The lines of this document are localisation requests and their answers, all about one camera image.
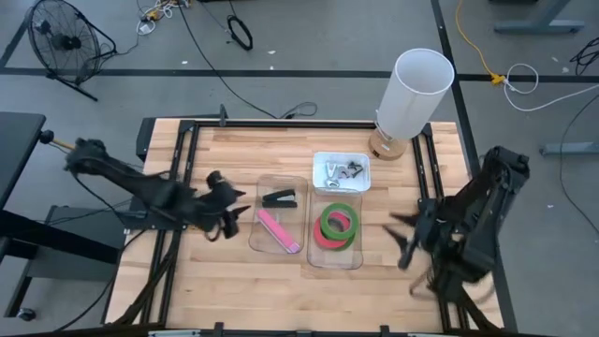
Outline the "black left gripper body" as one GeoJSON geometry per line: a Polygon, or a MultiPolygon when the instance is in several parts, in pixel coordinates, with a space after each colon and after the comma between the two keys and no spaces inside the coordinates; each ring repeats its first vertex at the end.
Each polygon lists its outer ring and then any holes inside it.
{"type": "Polygon", "coordinates": [[[233,198],[232,185],[219,170],[206,178],[210,191],[197,199],[195,216],[197,225],[207,240],[218,240],[221,235],[230,239],[239,233],[238,219],[231,219],[228,209],[237,200],[233,198]]]}

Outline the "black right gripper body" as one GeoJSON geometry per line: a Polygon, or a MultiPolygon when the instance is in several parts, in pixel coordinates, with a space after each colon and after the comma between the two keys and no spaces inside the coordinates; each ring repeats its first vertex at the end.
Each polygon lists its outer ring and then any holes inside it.
{"type": "Polygon", "coordinates": [[[421,199],[418,202],[412,247],[426,252],[447,251],[450,246],[449,230],[445,200],[421,199]]]}

